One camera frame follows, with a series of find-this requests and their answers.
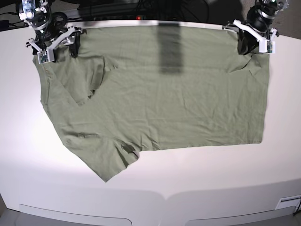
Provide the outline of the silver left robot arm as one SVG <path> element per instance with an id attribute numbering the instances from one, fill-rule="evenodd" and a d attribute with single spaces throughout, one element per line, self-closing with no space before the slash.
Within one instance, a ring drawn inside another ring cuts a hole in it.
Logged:
<path id="1" fill-rule="evenodd" d="M 249 9 L 246 20 L 235 19 L 223 26 L 238 35 L 238 54 L 247 55 L 253 51 L 272 54 L 276 51 L 275 38 L 279 36 L 276 28 L 271 27 L 279 11 L 289 5 L 287 0 L 256 0 Z"/>

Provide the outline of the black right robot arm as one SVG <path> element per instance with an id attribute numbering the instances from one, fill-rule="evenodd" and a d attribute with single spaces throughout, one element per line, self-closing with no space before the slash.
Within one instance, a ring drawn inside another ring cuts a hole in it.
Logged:
<path id="1" fill-rule="evenodd" d="M 35 32 L 26 46 L 32 48 L 39 64 L 55 62 L 55 51 L 61 46 L 68 47 L 71 57 L 77 58 L 85 29 L 68 26 L 65 13 L 52 12 L 51 0 L 22 0 L 18 5 L 19 18 Z"/>

